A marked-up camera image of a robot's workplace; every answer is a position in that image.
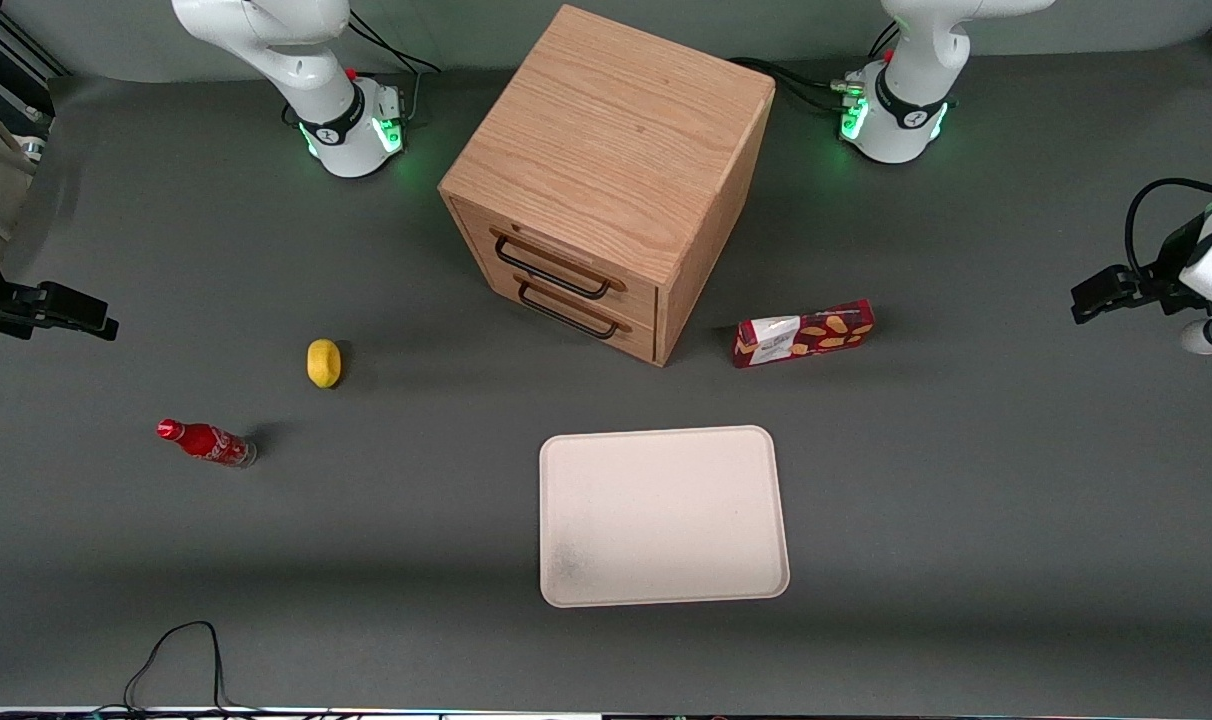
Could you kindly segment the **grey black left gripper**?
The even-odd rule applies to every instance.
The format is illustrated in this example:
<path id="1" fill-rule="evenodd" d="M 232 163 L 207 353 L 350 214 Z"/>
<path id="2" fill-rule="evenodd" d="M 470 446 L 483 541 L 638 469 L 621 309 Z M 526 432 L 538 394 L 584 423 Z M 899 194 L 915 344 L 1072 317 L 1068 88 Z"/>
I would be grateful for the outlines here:
<path id="1" fill-rule="evenodd" d="M 1138 265 L 1134 255 L 1134 222 L 1137 213 L 1130 211 L 1124 225 L 1124 252 L 1131 269 L 1126 265 L 1107 265 L 1092 275 L 1086 282 L 1071 288 L 1071 316 L 1074 324 L 1090 322 L 1103 313 L 1110 312 L 1114 301 L 1126 301 L 1126 307 L 1162 305 L 1164 314 L 1174 315 L 1183 310 L 1205 312 L 1212 316 L 1212 302 L 1205 299 L 1180 281 L 1179 273 L 1187 268 L 1195 246 L 1200 241 L 1205 213 L 1188 219 L 1176 232 L 1164 238 L 1156 259 L 1147 265 Z"/>

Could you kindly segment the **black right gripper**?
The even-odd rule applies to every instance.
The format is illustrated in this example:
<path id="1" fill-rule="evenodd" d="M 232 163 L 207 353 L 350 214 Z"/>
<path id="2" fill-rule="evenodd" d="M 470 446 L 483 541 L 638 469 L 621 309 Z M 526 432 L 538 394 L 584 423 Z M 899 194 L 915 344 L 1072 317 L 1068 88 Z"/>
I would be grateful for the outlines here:
<path id="1" fill-rule="evenodd" d="M 25 287 L 7 282 L 0 268 L 0 332 L 18 341 L 30 341 L 35 328 L 65 328 L 99 338 L 116 341 L 120 324 L 108 315 L 102 299 L 58 282 L 40 282 L 40 299 L 35 309 L 29 302 L 17 299 Z"/>

